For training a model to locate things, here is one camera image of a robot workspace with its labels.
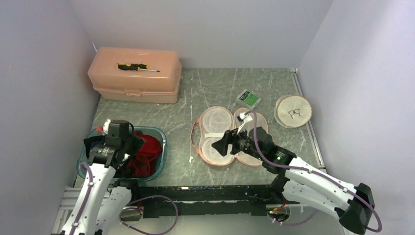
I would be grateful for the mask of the floral mesh laundry bag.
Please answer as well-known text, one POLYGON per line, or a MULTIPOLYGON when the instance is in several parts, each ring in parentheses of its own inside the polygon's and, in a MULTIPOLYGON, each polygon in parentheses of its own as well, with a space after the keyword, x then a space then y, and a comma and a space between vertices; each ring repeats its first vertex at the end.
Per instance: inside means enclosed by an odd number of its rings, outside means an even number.
POLYGON ((197 144, 191 141, 195 152, 203 161, 214 166, 227 166, 234 162, 249 167, 260 167, 263 155, 273 148, 268 124, 262 114, 240 108, 232 114, 221 106, 206 109, 192 125, 200 132, 197 144))

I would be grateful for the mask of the red satin bra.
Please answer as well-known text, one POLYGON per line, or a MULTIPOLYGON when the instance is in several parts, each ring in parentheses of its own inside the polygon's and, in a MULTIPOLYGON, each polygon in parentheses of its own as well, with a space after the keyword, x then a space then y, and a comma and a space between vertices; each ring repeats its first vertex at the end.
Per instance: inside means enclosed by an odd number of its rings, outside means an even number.
POLYGON ((144 143, 136 156, 127 163, 122 175, 130 178, 147 178, 156 172, 156 163, 162 153, 162 146, 151 135, 139 131, 135 131, 135 135, 142 138, 144 143))

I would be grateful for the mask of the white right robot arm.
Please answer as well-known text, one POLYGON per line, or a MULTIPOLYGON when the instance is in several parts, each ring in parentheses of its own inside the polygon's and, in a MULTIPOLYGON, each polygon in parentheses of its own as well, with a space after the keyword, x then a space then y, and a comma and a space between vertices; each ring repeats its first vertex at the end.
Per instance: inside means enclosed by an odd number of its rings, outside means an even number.
POLYGON ((276 175, 269 191, 275 203, 294 201, 313 207, 358 235, 367 230, 376 233, 382 230, 368 185, 355 186, 316 169, 293 152, 274 144, 271 135, 261 127, 250 132, 228 130, 211 146, 222 156, 243 152, 261 160, 262 166, 276 175))

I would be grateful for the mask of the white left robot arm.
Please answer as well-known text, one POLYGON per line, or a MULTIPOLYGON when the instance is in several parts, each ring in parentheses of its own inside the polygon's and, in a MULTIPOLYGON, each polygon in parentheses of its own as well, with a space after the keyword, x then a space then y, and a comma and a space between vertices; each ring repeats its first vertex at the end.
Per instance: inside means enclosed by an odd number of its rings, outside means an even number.
POLYGON ((126 120, 110 120, 104 134, 84 139, 87 171, 76 203, 59 235, 104 235, 126 205, 140 201, 138 182, 113 178, 142 147, 144 141, 126 120))

